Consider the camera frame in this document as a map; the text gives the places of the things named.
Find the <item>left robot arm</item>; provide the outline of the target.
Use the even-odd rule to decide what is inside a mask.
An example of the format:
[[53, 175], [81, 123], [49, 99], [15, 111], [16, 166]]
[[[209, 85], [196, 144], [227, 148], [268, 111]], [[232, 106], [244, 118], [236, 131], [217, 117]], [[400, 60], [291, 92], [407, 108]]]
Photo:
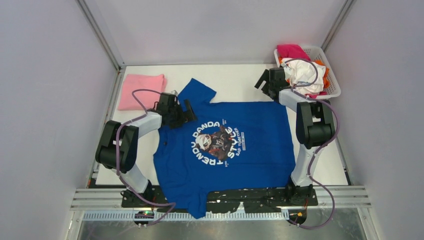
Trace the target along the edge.
[[105, 123], [95, 160], [113, 171], [126, 188], [134, 194], [134, 200], [141, 207], [165, 207], [164, 203], [154, 203], [152, 184], [136, 165], [138, 141], [146, 134], [167, 126], [170, 129], [182, 127], [198, 118], [188, 99], [182, 102], [176, 93], [160, 93], [159, 100], [152, 108], [146, 108], [137, 98], [134, 90], [131, 95], [142, 107], [141, 116], [124, 123], [109, 120]]

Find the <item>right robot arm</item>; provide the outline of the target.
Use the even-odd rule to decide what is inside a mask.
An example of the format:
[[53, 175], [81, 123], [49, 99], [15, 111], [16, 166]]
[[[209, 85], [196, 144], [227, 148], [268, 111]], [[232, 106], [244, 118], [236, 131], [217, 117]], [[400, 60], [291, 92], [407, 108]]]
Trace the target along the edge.
[[313, 175], [323, 148], [334, 139], [336, 127], [328, 101], [302, 95], [285, 80], [281, 67], [263, 71], [255, 88], [296, 113], [299, 152], [284, 188], [284, 201], [299, 205], [313, 197]]

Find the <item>blue printed t shirt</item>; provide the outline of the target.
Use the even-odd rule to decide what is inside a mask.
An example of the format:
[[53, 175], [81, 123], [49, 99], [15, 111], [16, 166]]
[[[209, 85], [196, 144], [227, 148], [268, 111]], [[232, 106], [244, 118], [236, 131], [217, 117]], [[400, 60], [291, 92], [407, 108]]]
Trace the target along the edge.
[[169, 202], [199, 219], [212, 191], [284, 187], [295, 168], [287, 108], [272, 101], [218, 102], [196, 79], [178, 98], [196, 120], [159, 129], [153, 156], [158, 184]]

